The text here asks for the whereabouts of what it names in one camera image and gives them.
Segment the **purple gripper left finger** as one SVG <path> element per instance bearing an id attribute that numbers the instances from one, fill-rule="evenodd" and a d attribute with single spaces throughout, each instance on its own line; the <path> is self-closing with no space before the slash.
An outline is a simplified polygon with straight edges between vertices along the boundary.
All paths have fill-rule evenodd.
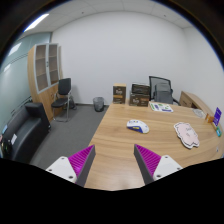
<path id="1" fill-rule="evenodd" d="M 47 171 L 84 187 L 95 155 L 95 146 L 91 145 L 70 157 L 59 157 Z"/>

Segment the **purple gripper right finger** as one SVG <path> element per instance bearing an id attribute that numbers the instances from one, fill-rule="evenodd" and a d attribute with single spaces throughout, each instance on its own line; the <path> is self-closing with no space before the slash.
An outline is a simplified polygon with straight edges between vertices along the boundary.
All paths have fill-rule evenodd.
<path id="1" fill-rule="evenodd" d="M 134 145 L 134 156 L 146 185 L 182 169 L 169 155 L 160 156 L 138 144 Z"/>

